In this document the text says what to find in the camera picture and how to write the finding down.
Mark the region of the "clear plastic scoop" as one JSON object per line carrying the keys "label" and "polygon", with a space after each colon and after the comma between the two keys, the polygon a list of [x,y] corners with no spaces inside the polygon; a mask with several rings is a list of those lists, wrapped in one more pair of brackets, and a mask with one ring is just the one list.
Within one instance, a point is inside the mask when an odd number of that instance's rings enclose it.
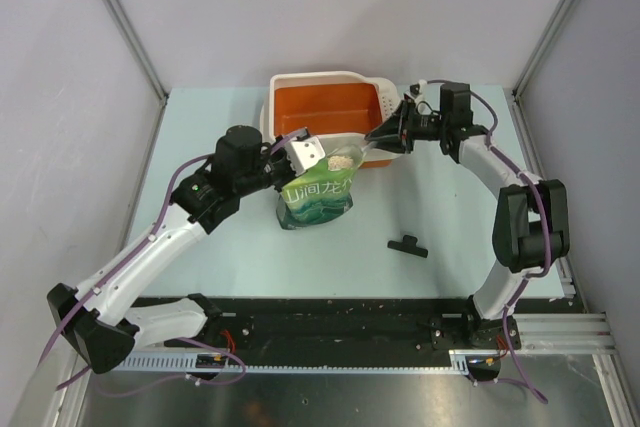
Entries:
{"label": "clear plastic scoop", "polygon": [[348,170],[357,170],[362,163],[366,155],[376,146],[375,142],[362,142],[360,144],[349,144],[338,149],[335,149],[330,154],[327,155],[326,159],[332,155],[346,155],[350,156],[354,159],[355,165],[352,169]]}

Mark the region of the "green litter bag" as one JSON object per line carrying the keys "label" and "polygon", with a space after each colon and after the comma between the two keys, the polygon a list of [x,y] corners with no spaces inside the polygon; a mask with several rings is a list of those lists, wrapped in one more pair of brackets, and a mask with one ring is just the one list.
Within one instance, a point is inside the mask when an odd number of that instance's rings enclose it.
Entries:
{"label": "green litter bag", "polygon": [[330,172],[326,157],[280,192],[276,216],[282,229],[297,230],[325,224],[353,207],[350,190],[361,166],[357,170]]}

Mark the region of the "orange and cream litter box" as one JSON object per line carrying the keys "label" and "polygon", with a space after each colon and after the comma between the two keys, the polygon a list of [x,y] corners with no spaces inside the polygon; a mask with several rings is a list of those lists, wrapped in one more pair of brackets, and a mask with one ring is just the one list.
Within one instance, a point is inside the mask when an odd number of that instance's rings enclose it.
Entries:
{"label": "orange and cream litter box", "polygon": [[270,80],[259,130],[273,142],[306,128],[329,153],[361,143],[399,104],[396,86],[382,77],[350,71],[278,74]]}

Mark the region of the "black bag clip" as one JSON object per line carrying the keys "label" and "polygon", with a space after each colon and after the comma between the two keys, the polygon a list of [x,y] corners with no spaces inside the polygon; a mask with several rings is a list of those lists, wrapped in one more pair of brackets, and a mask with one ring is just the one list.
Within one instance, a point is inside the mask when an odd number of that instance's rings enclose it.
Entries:
{"label": "black bag clip", "polygon": [[429,251],[418,245],[418,239],[412,235],[404,235],[401,240],[389,240],[387,247],[391,250],[426,259]]}

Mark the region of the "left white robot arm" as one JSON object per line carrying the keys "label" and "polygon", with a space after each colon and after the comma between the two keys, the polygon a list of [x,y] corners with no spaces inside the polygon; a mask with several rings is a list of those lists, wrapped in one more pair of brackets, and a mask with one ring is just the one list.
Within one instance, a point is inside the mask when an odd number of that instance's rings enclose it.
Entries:
{"label": "left white robot arm", "polygon": [[64,338],[88,371],[104,374],[141,347],[173,339],[214,344],[221,323],[204,296],[147,307],[135,301],[177,257],[236,214],[243,198],[281,190],[325,155],[306,128],[273,143],[254,127],[229,128],[214,152],[174,171],[155,221],[136,240],[78,285],[58,283],[48,292],[55,329],[41,356]]}

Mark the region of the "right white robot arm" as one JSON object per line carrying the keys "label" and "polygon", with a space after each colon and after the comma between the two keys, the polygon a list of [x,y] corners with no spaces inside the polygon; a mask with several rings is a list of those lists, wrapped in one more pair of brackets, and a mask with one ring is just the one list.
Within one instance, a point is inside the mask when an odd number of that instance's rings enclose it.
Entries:
{"label": "right white robot arm", "polygon": [[471,295],[458,333],[473,348],[484,348],[497,332],[507,335],[508,318],[528,285],[548,275],[570,248],[565,185],[519,166],[495,143],[494,126],[474,121],[473,102],[486,100],[469,85],[438,80],[439,106],[423,114],[424,80],[410,86],[391,116],[365,136],[367,145],[410,154],[418,141],[436,142],[441,152],[466,168],[497,201],[492,231],[496,261]]}

